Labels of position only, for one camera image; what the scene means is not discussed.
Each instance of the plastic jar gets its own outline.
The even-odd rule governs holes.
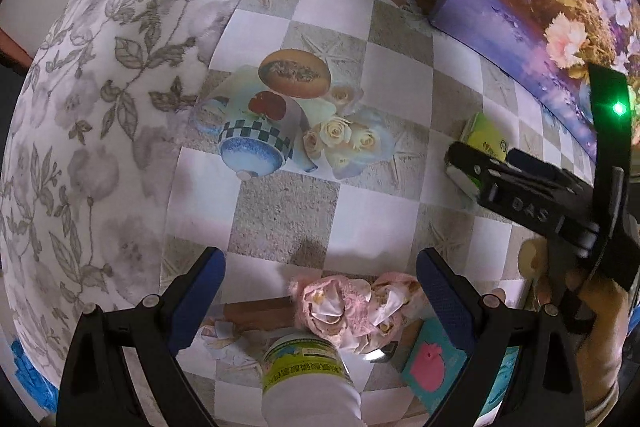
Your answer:
[[[269,427],[366,427],[340,354],[320,337],[300,332],[276,341],[262,372],[262,416]]]

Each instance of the table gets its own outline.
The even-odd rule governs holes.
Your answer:
[[[417,3],[69,1],[18,99],[0,180],[2,265],[34,365],[58,384],[86,302],[130,307],[207,245],[227,258],[215,305],[285,296],[292,277],[411,273],[424,247],[520,302],[530,232],[453,185],[447,147],[482,110],[511,146],[585,178],[593,166]],[[258,373],[234,368],[213,330],[178,361],[221,425],[264,425]],[[346,363],[367,423],[424,422],[392,363]]]

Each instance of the floral pillow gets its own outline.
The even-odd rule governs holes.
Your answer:
[[[86,302],[158,292],[180,146],[239,0],[70,0],[34,58],[0,178],[0,251],[20,341],[58,385]]]

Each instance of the green led light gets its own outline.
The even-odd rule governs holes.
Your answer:
[[[622,102],[616,102],[613,105],[613,112],[618,116],[622,116],[623,114],[626,113],[625,104],[623,104]]]

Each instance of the jar label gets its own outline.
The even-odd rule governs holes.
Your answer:
[[[322,339],[293,339],[268,350],[262,363],[262,391],[298,375],[335,375],[353,385],[335,347]]]

